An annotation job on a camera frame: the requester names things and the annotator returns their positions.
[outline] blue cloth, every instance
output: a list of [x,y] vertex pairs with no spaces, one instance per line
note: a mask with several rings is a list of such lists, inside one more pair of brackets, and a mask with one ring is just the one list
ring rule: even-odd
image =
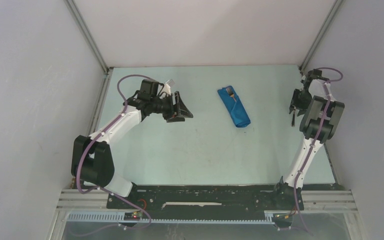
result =
[[[228,91],[226,90],[226,88],[229,87],[232,89],[236,101],[233,97],[229,96]],[[242,105],[241,99],[236,94],[235,89],[232,86],[227,86],[217,90],[217,92],[226,106],[227,111],[230,113],[230,117],[232,118],[234,125],[237,128],[245,128],[248,126],[251,123],[251,120],[245,111],[244,105]]]

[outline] red wire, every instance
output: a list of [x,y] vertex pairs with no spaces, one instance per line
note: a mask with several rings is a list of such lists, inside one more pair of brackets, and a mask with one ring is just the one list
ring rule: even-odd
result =
[[143,202],[143,210],[147,209],[147,201],[145,201],[144,199],[139,199],[138,201],[142,201]]

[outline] fork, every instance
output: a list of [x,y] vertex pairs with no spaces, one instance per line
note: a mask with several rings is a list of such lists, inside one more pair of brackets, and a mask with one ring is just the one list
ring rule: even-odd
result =
[[230,86],[226,87],[227,94],[229,94],[230,97],[233,98],[233,100],[236,102],[235,94],[233,93],[233,90]]

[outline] light green table surface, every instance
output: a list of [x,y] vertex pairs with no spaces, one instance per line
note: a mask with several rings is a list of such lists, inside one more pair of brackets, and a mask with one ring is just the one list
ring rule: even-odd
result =
[[[194,118],[166,123],[160,114],[147,117],[117,143],[111,143],[115,167],[140,185],[246,185],[275,184],[294,159],[303,134],[302,117],[291,127],[289,104],[300,73],[295,65],[188,66],[115,68],[110,80],[99,127],[122,108],[117,81],[142,74],[164,83],[175,81],[172,91]],[[130,97],[142,78],[121,83]],[[232,85],[251,124],[236,128],[217,94]],[[315,156],[306,184],[335,182],[325,149]]]

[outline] white wall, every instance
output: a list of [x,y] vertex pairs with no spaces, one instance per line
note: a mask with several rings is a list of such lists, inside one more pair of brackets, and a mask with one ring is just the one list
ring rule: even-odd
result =
[[332,84],[345,103],[328,143],[332,161],[354,194],[369,238],[384,239],[384,1],[345,1],[310,64],[321,66],[345,75]]
[[76,0],[110,67],[300,65],[335,0]]
[[0,0],[0,239],[44,239],[103,72],[62,0]]

